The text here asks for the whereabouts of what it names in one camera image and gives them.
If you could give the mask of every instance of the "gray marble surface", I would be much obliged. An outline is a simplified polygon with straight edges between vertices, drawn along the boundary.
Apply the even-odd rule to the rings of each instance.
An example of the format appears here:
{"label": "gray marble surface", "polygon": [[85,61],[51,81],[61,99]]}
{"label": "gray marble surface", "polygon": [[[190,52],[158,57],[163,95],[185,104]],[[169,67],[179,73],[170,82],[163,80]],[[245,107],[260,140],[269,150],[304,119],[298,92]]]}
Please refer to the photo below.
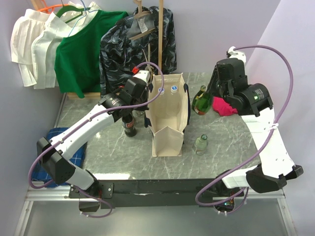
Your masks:
{"label": "gray marble surface", "polygon": [[[208,73],[184,73],[189,86],[190,100],[201,85],[207,85]],[[66,99],[58,127],[70,127],[98,100]],[[181,157],[152,157],[152,134],[144,127],[143,118],[135,116],[137,135],[129,138],[122,122],[98,132],[87,144],[83,168],[98,178],[114,179],[172,179],[212,178],[247,160],[256,152],[256,146],[247,126],[238,115],[220,117],[212,109],[204,116],[192,111],[190,125],[185,129]],[[201,134],[208,136],[208,149],[203,156],[192,153],[191,148]],[[245,167],[259,163],[257,158]]]}

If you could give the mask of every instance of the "camouflage shirt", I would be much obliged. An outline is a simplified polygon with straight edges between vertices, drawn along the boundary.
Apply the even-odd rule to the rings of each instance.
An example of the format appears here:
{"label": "camouflage shirt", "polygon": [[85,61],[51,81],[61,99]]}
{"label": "camouflage shirt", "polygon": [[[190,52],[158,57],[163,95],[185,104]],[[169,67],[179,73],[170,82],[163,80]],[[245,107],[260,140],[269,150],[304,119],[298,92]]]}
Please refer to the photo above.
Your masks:
{"label": "camouflage shirt", "polygon": [[[127,32],[134,21],[134,14],[119,20],[101,39],[99,54],[101,96],[112,92],[119,86],[125,85],[132,77],[132,69],[148,58],[148,44],[150,44],[150,61],[158,64],[158,7],[149,10],[156,30],[136,40],[130,40]],[[169,9],[163,11],[163,74],[170,74],[177,68],[176,44],[173,13]]]}

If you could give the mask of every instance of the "pink cloth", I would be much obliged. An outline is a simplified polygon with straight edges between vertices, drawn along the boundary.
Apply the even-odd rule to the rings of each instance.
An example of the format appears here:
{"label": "pink cloth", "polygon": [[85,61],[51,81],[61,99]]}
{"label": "pink cloth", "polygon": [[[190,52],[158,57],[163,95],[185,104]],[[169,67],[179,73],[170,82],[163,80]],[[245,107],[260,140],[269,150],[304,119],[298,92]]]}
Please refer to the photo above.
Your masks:
{"label": "pink cloth", "polygon": [[218,114],[222,117],[231,116],[233,114],[237,114],[237,110],[232,108],[228,103],[226,103],[223,98],[214,97],[213,110],[218,112]]}

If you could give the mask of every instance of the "green shirt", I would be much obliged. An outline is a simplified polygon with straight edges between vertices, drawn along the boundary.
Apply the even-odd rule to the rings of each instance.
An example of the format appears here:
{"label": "green shirt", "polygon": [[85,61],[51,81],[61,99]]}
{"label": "green shirt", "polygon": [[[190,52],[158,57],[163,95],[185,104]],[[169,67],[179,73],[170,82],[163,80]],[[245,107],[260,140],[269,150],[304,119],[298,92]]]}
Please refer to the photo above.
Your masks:
{"label": "green shirt", "polygon": [[100,40],[115,23],[128,16],[125,11],[99,10],[91,22],[77,34],[64,38],[56,51],[55,72],[61,92],[100,92]]}

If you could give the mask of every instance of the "gray wall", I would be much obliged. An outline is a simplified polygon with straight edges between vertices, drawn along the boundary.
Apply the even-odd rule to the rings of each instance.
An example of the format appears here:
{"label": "gray wall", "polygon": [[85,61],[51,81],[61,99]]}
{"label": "gray wall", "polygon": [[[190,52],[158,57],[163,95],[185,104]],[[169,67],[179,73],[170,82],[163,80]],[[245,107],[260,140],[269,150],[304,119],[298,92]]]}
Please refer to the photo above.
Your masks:
{"label": "gray wall", "polygon": [[[300,236],[315,232],[315,2],[283,0],[264,32],[260,44],[275,47],[291,63],[294,73],[293,95],[280,119],[280,132],[293,161],[302,165],[304,174],[290,180],[284,188],[289,208]],[[276,111],[282,106],[289,76],[281,59],[256,49],[247,65],[251,82],[267,86]]]}
{"label": "gray wall", "polygon": [[[132,0],[94,0],[104,11],[133,12]],[[46,0],[56,4],[56,0]],[[143,6],[158,0],[143,0]],[[179,72],[212,72],[231,46],[256,44],[280,0],[164,0],[174,13]]]}
{"label": "gray wall", "polygon": [[17,64],[10,61],[10,38],[26,1],[1,2],[0,14],[0,235],[13,235],[36,158],[36,141],[53,127],[61,101],[59,89],[23,87]]}

